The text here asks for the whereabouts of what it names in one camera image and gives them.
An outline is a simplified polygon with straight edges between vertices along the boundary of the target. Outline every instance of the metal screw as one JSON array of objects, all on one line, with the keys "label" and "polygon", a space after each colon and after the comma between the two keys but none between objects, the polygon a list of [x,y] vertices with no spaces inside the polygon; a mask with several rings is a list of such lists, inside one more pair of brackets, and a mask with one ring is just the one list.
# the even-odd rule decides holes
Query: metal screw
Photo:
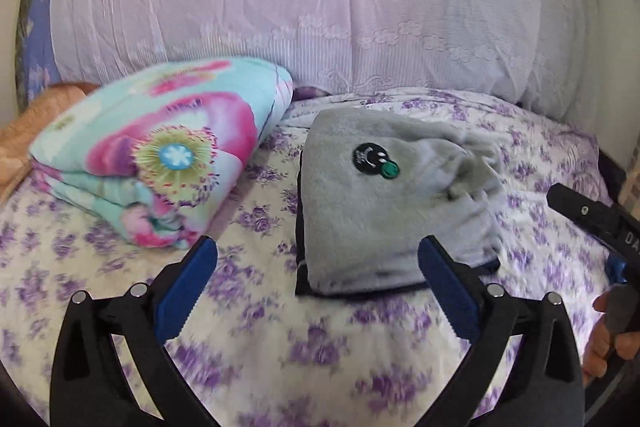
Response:
[{"label": "metal screw", "polygon": [[553,306],[558,306],[562,304],[562,297],[559,296],[556,292],[549,293],[549,295],[547,295],[546,298],[549,299],[549,302],[553,304]]},{"label": "metal screw", "polygon": [[489,292],[489,295],[492,297],[502,297],[504,295],[504,288],[499,284],[490,284],[486,287],[486,290]]},{"label": "metal screw", "polygon": [[86,292],[83,292],[82,290],[71,295],[71,302],[73,302],[73,304],[83,303],[85,299],[86,299]]},{"label": "metal screw", "polygon": [[131,287],[129,293],[134,297],[142,297],[146,293],[146,288],[147,286],[145,283],[139,282]]}]

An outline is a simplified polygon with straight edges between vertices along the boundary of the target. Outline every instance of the folded blanket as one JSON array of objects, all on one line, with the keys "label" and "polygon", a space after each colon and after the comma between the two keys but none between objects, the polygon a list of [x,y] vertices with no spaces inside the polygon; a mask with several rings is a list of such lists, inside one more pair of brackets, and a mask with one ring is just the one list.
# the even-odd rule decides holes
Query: folded blanket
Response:
[{"label": "folded blanket", "polygon": [[311,288],[336,295],[424,283],[417,249],[431,234],[460,263],[495,259],[502,244],[499,169],[490,142],[450,124],[322,111],[300,172]]},{"label": "folded blanket", "polygon": [[286,70],[162,64],[95,91],[31,145],[40,187],[143,247],[186,248],[288,107]]}]

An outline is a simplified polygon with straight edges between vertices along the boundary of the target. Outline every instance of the orange cloth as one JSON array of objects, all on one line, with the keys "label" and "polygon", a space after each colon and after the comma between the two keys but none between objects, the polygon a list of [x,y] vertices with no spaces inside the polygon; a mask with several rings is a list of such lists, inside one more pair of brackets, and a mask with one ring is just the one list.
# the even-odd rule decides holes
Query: orange cloth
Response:
[{"label": "orange cloth", "polygon": [[0,205],[31,171],[29,146],[35,137],[96,87],[84,83],[52,86],[17,120],[0,130]]}]

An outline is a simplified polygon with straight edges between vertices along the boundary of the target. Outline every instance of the smiley face patch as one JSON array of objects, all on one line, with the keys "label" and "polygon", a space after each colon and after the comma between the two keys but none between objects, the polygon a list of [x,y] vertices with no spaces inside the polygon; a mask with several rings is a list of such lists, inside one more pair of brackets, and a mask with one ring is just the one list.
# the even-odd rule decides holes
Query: smiley face patch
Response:
[{"label": "smiley face patch", "polygon": [[398,164],[389,158],[388,153],[376,143],[363,143],[353,150],[353,164],[364,174],[380,174],[387,180],[400,175]]}]

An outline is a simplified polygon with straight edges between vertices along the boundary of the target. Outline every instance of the blue gripper pad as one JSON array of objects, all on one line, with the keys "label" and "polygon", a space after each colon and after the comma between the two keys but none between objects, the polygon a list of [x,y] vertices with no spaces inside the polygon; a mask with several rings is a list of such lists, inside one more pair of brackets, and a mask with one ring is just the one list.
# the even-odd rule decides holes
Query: blue gripper pad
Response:
[{"label": "blue gripper pad", "polygon": [[478,304],[454,272],[454,261],[433,236],[420,241],[418,266],[456,335],[471,343],[477,341],[480,337]]},{"label": "blue gripper pad", "polygon": [[151,288],[158,282],[160,300],[154,306],[154,334],[160,343],[180,335],[217,263],[216,242],[202,236],[180,263],[170,264],[158,274]]}]

